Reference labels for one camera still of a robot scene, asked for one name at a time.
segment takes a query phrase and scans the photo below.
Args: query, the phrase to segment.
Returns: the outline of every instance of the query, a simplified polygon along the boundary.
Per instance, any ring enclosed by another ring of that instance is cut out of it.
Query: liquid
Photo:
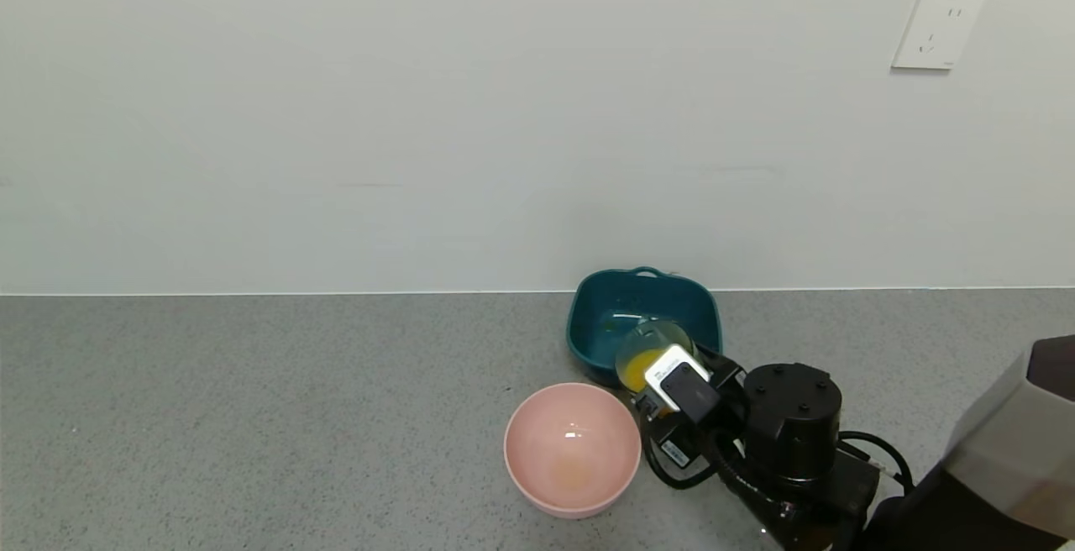
[[[633,393],[639,393],[646,387],[646,368],[653,366],[663,353],[664,349],[646,349],[633,357],[622,372],[618,372],[619,382]]]
[[[590,485],[593,468],[578,456],[561,456],[553,464],[553,484],[560,491],[578,492]]]

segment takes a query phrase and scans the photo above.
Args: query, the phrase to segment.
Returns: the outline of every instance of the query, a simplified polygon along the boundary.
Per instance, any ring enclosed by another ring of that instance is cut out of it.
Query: teal basket
[[[588,275],[571,305],[568,348],[591,381],[621,388],[616,376],[616,349],[627,333],[645,320],[676,322],[701,351],[723,351],[713,294],[693,279],[655,267]]]

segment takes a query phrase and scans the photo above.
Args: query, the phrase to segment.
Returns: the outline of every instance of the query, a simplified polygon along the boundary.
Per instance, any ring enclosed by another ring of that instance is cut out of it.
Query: clear cup
[[[670,320],[647,320],[635,325],[624,337],[616,351],[616,376],[631,393],[646,387],[646,368],[664,353],[670,345],[679,345],[691,356],[697,356],[694,342],[679,324]]]

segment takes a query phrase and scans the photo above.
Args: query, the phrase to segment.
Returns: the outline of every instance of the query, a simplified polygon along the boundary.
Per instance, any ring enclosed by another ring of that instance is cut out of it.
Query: bowl
[[[575,291],[568,348],[588,379],[619,389],[616,352],[635,325],[675,322],[702,352],[721,352],[720,315],[713,294],[693,279],[653,267],[591,273]]]
[[[538,391],[515,409],[504,433],[504,463],[515,485],[542,511],[572,520],[619,498],[641,452],[630,410],[588,383]]]

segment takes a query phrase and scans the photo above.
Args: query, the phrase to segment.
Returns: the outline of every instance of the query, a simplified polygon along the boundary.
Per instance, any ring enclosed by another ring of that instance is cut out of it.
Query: black cable
[[[897,466],[900,467],[900,475],[897,477],[895,481],[903,485],[904,496],[909,495],[913,490],[915,490],[915,480],[911,476],[911,465],[907,465],[907,461],[900,454],[899,450],[895,450],[894,445],[890,445],[883,440],[882,437],[877,437],[873,434],[868,434],[865,432],[841,432],[838,439],[843,440],[863,440],[864,443],[870,443],[875,445],[877,448],[884,450],[895,461]]]
[[[862,451],[856,445],[851,445],[851,443],[849,443],[848,440],[837,441],[836,448],[860,460],[863,463],[870,463],[870,454],[868,454],[868,452]]]
[[[741,465],[743,455],[735,445],[735,437],[729,432],[717,430],[713,434],[713,452],[706,453],[705,459],[711,466],[717,468],[725,485],[733,489],[740,496],[747,496],[755,501],[763,502],[766,505],[778,505],[780,502],[772,498],[763,490],[750,482],[743,475]]]
[[[697,487],[698,484],[704,482],[706,479],[713,477],[716,474],[717,468],[714,463],[710,463],[710,466],[702,469],[698,474],[690,476],[685,479],[673,478],[664,467],[661,466],[660,462],[657,460],[657,452],[654,452],[653,440],[649,439],[649,420],[648,418],[639,415],[639,434],[642,436],[642,454],[646,458],[646,464],[649,465],[649,469],[670,488],[675,490],[687,490]]]

